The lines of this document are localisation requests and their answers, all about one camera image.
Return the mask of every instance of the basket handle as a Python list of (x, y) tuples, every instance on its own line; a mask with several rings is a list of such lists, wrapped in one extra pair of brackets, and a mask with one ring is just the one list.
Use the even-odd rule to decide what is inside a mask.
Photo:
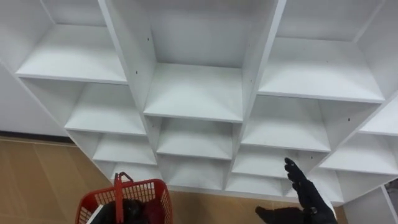
[(116, 206), (116, 223), (124, 223), (123, 216), (123, 182), (122, 176), (127, 177), (131, 183), (134, 183), (132, 178), (125, 172), (115, 173), (114, 175), (114, 189), (115, 189), (115, 206)]

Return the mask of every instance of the wooden floor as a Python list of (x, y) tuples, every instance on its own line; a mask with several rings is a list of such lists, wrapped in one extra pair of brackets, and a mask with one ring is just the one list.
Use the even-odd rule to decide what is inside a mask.
[[(74, 223), (80, 198), (111, 183), (74, 145), (0, 137), (0, 223)], [(263, 223), (254, 213), (291, 203), (171, 192), (175, 224)], [(346, 219), (337, 208), (339, 224)]]

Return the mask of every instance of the black glove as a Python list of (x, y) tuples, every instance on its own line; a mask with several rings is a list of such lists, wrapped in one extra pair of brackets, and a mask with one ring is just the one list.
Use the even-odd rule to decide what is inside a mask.
[(309, 181), (293, 160), (285, 158), (287, 177), (293, 182), (292, 187), (297, 192), (298, 200), (304, 208), (304, 223), (335, 224), (335, 214), (323, 201), (317, 188)]

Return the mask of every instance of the white shelf board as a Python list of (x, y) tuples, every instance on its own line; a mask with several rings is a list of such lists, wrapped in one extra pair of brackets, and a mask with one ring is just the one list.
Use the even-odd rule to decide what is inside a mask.
[(251, 175), (231, 175), (225, 190), (232, 192), (283, 196), (282, 186), (279, 179), (256, 177)]
[(88, 83), (65, 128), (75, 131), (146, 135), (128, 86)]
[(158, 63), (144, 114), (240, 123), (242, 70)]
[(54, 25), (16, 73), (29, 78), (127, 84), (106, 27)]
[(276, 38), (259, 94), (382, 103), (355, 43)]
[(398, 136), (398, 97), (366, 123), (359, 132)]
[(159, 157), (160, 170), (168, 185), (221, 190), (226, 164), (210, 159), (178, 156)]
[(242, 144), (329, 152), (318, 101), (257, 96)]
[(93, 156), (97, 161), (131, 162), (156, 165), (146, 137), (105, 134)]
[(114, 174), (120, 172), (125, 172), (134, 181), (162, 179), (159, 168), (157, 166), (128, 163), (117, 163), (113, 170), (113, 173), (111, 174), (111, 176), (109, 176), (109, 179), (114, 179)]
[(214, 121), (164, 119), (157, 152), (232, 159), (232, 125)]
[[(343, 193), (337, 174), (333, 170), (317, 169), (307, 176), (313, 182), (322, 197), (332, 203), (344, 203)], [(297, 192), (291, 189), (287, 197), (297, 197)]]
[(242, 147), (238, 151), (232, 172), (287, 179), (285, 157), (297, 160), (293, 152), (285, 149), (257, 150)]
[(398, 175), (394, 153), (382, 136), (357, 134), (321, 166), (326, 169)]

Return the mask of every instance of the white shelving unit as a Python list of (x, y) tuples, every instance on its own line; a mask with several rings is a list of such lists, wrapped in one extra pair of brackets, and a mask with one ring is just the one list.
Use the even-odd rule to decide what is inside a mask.
[(397, 0), (4, 0), (0, 20), (1, 63), (110, 179), (292, 201), (288, 156), (341, 205), (398, 177)]

